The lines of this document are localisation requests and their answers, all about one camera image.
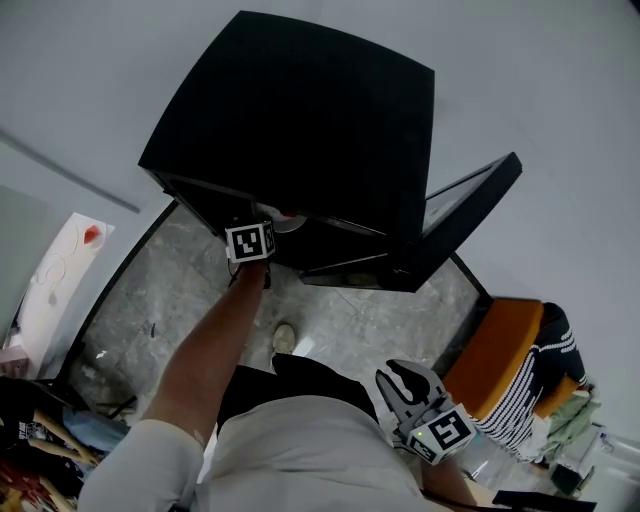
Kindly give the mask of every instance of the orange chair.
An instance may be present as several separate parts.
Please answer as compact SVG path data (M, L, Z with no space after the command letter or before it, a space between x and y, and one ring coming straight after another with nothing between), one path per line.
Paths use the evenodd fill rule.
M470 416L486 418L509 388L531 349L544 307L535 300L496 299L458 361L444 378L453 401ZM564 377L534 412L546 417L562 405L578 383Z

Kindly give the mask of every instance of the forearm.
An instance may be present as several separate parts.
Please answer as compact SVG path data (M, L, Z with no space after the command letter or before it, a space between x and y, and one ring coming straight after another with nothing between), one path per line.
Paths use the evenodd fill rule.
M59 437L69 446L71 446L75 450L78 450L78 452L82 452L83 450L86 450L86 447L82 443L80 443L75 437L73 437L66 428L64 428L57 421L53 420L51 417L49 417L42 411L38 409L34 411L33 421L35 421L36 423L40 423L40 425L44 426L54 436Z
M266 268L265 263L245 266L185 338L162 375L145 419L172 423L206 443L260 305Z
M453 457L436 466L430 466L421 461L420 472L422 474L422 486L425 491L463 505L476 505L476 501ZM454 512L468 512L466 508L454 507L446 503L442 503L442 505Z
M69 503L69 500L65 498L58 489L49 481L48 478L44 476L40 477L40 484L44 487L49 495L51 496L51 500L55 503L56 507L58 507L61 512L75 512L75 507Z
M60 457L67 457L72 460L77 460L78 462L86 462L80 453L69 450L64 446L43 441L42 439L29 439L29 446L50 453L51 455L59 455Z

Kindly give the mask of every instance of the marble floor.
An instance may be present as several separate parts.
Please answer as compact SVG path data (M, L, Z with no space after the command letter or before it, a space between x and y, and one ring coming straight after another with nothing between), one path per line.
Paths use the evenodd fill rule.
M100 306L70 367L71 384L94 404L135 394L139 414L173 350L228 282L223 242L178 206ZM265 291L241 362L269 370L272 333L287 322L307 357L362 382L382 427L391 432L393 417L375 371L391 358L446 370L468 339L478 298L451 261L416 294L306 286L292 270L272 265L272 288Z

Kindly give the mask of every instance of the shoe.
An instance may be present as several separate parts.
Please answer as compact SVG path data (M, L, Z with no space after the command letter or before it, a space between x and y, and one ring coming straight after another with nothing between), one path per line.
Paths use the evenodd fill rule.
M296 348L296 333L289 324L280 324L273 333L273 353L293 354Z

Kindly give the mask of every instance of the black shorts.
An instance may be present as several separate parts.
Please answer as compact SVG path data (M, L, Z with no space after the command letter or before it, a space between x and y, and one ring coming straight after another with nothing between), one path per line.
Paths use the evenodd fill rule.
M276 354L273 373L237 366L222 398L218 413L218 433L229 419L254 407L293 396L326 396L347 402L378 423L373 403L359 382L347 379L328 366L306 357Z

